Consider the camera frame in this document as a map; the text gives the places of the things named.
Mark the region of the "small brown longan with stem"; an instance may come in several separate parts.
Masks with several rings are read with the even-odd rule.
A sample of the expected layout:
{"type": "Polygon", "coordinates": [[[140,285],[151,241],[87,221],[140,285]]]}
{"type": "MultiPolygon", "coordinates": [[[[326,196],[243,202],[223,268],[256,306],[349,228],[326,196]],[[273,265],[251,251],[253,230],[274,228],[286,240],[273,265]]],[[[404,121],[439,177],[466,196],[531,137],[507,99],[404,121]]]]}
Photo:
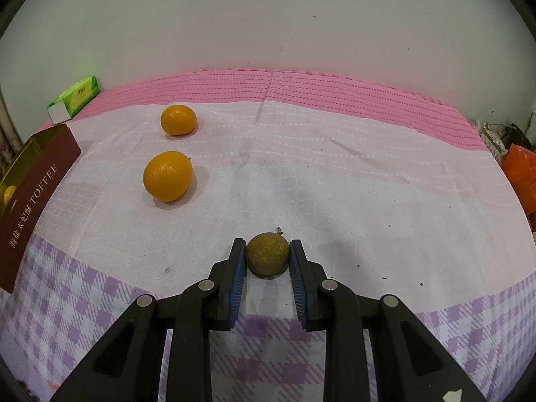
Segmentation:
{"type": "Polygon", "coordinates": [[[259,278],[282,274],[288,267],[289,257],[290,243],[280,228],[257,234],[246,245],[247,267],[259,278]]]}

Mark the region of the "small orange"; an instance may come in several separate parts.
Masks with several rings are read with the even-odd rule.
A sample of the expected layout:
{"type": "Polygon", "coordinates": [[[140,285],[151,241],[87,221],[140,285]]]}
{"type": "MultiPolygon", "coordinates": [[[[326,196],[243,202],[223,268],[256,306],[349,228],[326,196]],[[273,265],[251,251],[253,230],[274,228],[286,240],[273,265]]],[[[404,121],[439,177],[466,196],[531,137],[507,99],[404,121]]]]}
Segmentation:
{"type": "Polygon", "coordinates": [[[186,105],[171,105],[161,115],[161,127],[171,136],[183,136],[192,133],[197,127],[194,110],[186,105]]]}
{"type": "Polygon", "coordinates": [[[180,151],[153,157],[143,171],[143,186],[156,200],[172,202],[188,191],[193,177],[190,159],[180,151]]]}

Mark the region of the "pink purple checked tablecloth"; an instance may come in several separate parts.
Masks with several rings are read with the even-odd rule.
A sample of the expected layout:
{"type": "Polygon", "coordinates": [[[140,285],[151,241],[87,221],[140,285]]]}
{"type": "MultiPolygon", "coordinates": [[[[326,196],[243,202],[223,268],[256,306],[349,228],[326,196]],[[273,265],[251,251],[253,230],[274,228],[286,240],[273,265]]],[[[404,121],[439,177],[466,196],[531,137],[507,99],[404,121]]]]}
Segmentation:
{"type": "Polygon", "coordinates": [[[452,106],[331,75],[206,71],[102,92],[69,124],[81,156],[1,296],[1,354],[46,401],[145,292],[181,293],[235,238],[277,228],[356,293],[398,296],[490,401],[535,352],[535,246],[513,187],[452,106]],[[186,105],[196,129],[171,136],[186,105]],[[146,165],[193,166],[172,202],[146,165]]]}

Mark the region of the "gold metal toffee tin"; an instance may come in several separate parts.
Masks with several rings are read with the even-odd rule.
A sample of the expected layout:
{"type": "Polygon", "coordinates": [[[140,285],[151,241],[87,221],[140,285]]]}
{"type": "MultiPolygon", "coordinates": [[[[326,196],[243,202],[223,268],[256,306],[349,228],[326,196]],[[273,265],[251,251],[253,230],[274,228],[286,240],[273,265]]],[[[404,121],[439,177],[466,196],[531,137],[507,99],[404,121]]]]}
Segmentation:
{"type": "Polygon", "coordinates": [[[31,136],[1,179],[1,193],[13,186],[9,201],[1,202],[1,289],[11,293],[26,246],[47,202],[81,154],[66,124],[31,136]]]}

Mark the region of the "orange mandarin upper in tin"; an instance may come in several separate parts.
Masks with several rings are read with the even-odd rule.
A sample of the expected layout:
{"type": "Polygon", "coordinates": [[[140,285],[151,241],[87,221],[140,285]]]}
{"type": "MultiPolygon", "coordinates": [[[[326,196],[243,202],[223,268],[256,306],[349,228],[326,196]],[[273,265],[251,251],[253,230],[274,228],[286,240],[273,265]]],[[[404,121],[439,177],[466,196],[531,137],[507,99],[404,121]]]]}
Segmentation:
{"type": "Polygon", "coordinates": [[[17,187],[15,185],[9,185],[5,189],[5,192],[4,192],[4,195],[3,195],[3,202],[4,202],[5,206],[8,205],[8,203],[11,200],[11,198],[13,197],[14,192],[16,191],[16,189],[17,189],[17,187]]]}

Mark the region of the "orange plastic bag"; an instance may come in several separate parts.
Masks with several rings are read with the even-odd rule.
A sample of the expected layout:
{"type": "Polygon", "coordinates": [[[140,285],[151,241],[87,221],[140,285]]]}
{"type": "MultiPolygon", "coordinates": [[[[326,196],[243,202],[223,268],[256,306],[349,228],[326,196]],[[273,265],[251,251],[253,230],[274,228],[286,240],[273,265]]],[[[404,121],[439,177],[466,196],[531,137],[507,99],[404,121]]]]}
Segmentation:
{"type": "Polygon", "coordinates": [[[532,233],[535,233],[536,211],[536,155],[517,144],[512,144],[503,157],[500,167],[522,205],[532,233]]]}

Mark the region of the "green white tissue box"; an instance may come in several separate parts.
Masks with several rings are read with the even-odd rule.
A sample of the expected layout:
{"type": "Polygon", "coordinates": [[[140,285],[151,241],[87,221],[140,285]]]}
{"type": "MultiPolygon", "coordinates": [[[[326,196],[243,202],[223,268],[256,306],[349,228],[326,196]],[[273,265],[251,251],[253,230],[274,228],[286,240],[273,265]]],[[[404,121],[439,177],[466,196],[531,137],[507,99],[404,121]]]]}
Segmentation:
{"type": "Polygon", "coordinates": [[[63,124],[72,120],[99,93],[100,87],[95,75],[76,82],[46,106],[52,124],[63,124]]]}

